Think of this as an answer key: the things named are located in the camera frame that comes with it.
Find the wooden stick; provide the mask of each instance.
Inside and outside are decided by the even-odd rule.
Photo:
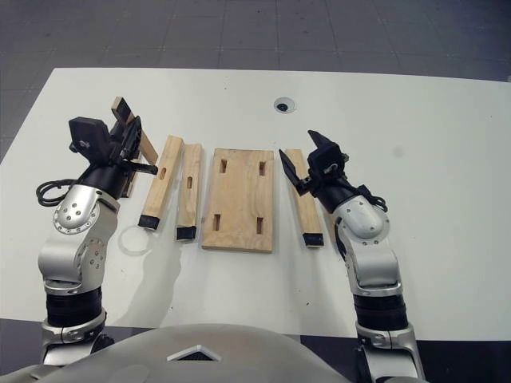
[[[134,118],[135,115],[131,111],[131,108],[126,103],[126,100],[123,97],[115,97],[112,104],[112,113],[122,124],[129,124]],[[151,165],[156,165],[156,161],[158,160],[158,153],[154,150],[151,141],[145,135],[144,130],[142,130],[141,137],[141,153],[142,156],[149,162]]]
[[[158,174],[154,176],[138,226],[155,230],[158,228],[167,203],[168,191],[176,175],[182,148],[181,138],[168,136],[158,164]]]
[[[302,151],[300,149],[286,149],[286,155],[295,165],[296,175],[300,179],[307,177],[307,167],[303,160]],[[292,189],[293,196],[295,197],[296,212],[298,214],[298,220],[303,240],[305,241],[305,246],[324,246],[323,231],[321,229],[321,224],[319,223],[314,198],[309,193],[300,196],[291,183],[289,183],[289,186]]]
[[[176,239],[178,241],[191,240],[196,235],[201,157],[202,146],[200,144],[184,146],[183,174],[176,229]]]

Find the black cable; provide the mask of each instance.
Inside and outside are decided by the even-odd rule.
[[[345,188],[356,195],[362,195],[371,205],[378,206],[385,213],[387,213],[389,210],[386,206],[385,200],[382,197],[378,197],[377,195],[372,195],[366,185],[360,185],[358,188],[355,188],[347,183],[341,182],[338,179],[335,180],[334,184],[341,188]]]
[[[73,187],[73,185],[79,181],[82,181],[94,168],[96,168],[95,165],[89,165],[89,167],[81,174],[80,178],[77,180],[66,178],[65,180],[48,181],[40,184],[38,188],[35,189],[35,195],[38,198],[39,204],[44,207],[57,206],[60,202],[62,202],[67,193],[69,193],[69,190]],[[63,186],[68,186],[68,189],[64,194],[56,198],[45,198],[45,194],[51,189],[62,189]]]

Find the white table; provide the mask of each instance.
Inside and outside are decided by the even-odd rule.
[[[201,212],[214,148],[308,153],[309,128],[337,141],[350,155],[351,182],[367,184],[390,208],[418,338],[511,339],[511,84],[356,73],[55,70],[0,167],[0,317],[45,317],[37,258],[53,209],[40,207],[34,190],[80,175],[86,161],[68,149],[68,120],[94,117],[112,127],[117,95],[141,116],[158,152],[168,134],[202,143]],[[277,113],[278,97],[297,110]],[[150,182],[139,175],[133,197],[121,201],[103,285],[107,324],[227,322],[355,336],[343,262],[327,235],[321,250],[303,246],[277,152],[269,255],[176,243],[177,182],[160,230],[139,228]]]

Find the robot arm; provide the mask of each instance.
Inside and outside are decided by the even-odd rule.
[[[371,195],[364,185],[350,185],[344,173],[347,155],[319,133],[309,134],[318,148],[307,158],[306,179],[298,178],[282,151],[280,156],[298,193],[310,192],[335,219],[335,238],[357,314],[358,381],[424,379],[414,329],[406,317],[398,260],[388,243],[390,221],[385,200]]]
[[[45,365],[68,365],[111,345],[101,334],[106,311],[101,284],[107,246],[117,228],[119,203],[134,172],[157,173],[138,157],[141,120],[117,122],[111,132],[100,120],[78,117],[69,122],[73,143],[90,166],[78,180],[54,181],[37,189],[39,203],[57,206],[53,231],[39,254],[46,291],[47,318],[42,323]],[[60,198],[45,199],[51,188],[69,185]]]

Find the wooden board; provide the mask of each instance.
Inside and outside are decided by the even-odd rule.
[[[112,113],[117,119],[117,121],[122,124],[129,124],[134,118],[131,108],[126,103],[126,100],[123,97],[115,97],[112,104]],[[158,160],[158,153],[154,150],[151,141],[145,135],[144,130],[142,130],[141,144],[140,150],[142,156],[149,162],[151,165],[156,165],[156,161]]]
[[[273,152],[216,149],[202,247],[273,250]]]
[[[182,148],[181,138],[168,136],[158,164],[158,174],[154,176],[138,226],[158,228],[167,205],[168,191],[178,168]]]
[[[200,186],[200,163],[202,146],[184,146],[183,172],[181,176],[179,212],[176,239],[194,239],[197,228],[197,202]]]
[[[286,149],[286,155],[295,165],[296,175],[303,179],[308,176],[307,166],[300,149]],[[295,200],[296,214],[305,245],[307,247],[321,247],[323,243],[323,230],[319,222],[314,197],[310,193],[299,195],[289,182]]]

